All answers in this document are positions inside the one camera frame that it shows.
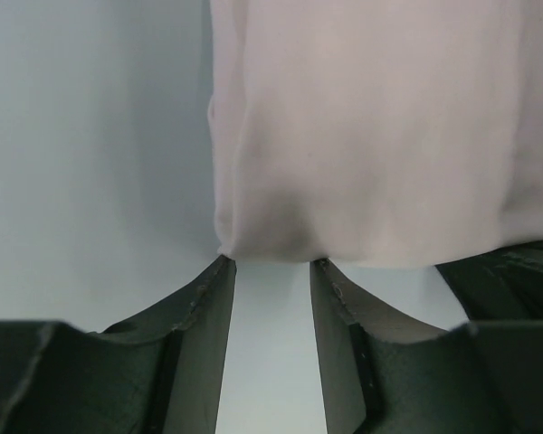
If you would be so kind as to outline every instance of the white cloth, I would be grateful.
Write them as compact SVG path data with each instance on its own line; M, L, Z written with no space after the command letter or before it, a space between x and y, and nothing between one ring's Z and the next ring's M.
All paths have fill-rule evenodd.
M235 259L420 267L543 240L543 0L212 0Z

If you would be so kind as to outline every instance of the fabric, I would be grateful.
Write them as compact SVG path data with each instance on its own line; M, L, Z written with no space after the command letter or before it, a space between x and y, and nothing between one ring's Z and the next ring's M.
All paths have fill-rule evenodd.
M543 0L212 0L234 259L421 267L543 240Z

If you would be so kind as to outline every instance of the black object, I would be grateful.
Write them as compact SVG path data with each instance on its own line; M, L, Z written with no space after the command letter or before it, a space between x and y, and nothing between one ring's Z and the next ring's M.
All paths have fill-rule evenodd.
M439 270L474 320L450 332L311 264L329 434L543 434L543 243Z
M221 257L101 334L0 322L0 434L213 434L234 277Z

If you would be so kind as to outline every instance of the white table surface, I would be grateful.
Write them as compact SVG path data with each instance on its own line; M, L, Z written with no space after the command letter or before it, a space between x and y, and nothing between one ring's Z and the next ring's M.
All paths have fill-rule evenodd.
M0 318L101 330L215 257L206 0L0 2ZM218 434L325 432L306 265L238 264ZM440 327L433 269L343 267Z

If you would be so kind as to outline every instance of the folded cloth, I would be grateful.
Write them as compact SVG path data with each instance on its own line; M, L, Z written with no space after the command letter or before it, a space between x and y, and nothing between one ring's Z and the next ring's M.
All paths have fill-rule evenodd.
M543 0L212 0L234 259L420 267L543 240Z

